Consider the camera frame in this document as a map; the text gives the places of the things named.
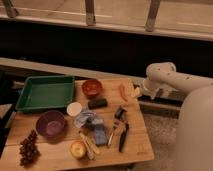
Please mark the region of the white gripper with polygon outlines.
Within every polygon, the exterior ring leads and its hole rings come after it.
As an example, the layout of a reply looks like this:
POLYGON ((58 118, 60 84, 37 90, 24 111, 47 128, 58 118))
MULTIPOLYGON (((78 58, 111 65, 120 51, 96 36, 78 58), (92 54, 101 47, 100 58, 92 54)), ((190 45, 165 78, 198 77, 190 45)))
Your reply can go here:
POLYGON ((156 97, 168 97, 173 91, 171 86, 168 86, 165 83, 151 81, 148 78, 145 78, 142 81, 140 88, 141 94, 149 96, 151 99, 155 99, 156 97))

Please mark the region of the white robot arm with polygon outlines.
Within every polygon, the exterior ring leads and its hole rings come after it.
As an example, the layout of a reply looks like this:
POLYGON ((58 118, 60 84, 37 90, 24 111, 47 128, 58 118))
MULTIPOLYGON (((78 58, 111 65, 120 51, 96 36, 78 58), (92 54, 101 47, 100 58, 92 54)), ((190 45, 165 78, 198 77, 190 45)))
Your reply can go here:
POLYGON ((177 72, 171 62, 150 64, 142 94, 154 99, 163 84, 186 95, 179 113, 173 171, 213 171, 213 78, 177 72))

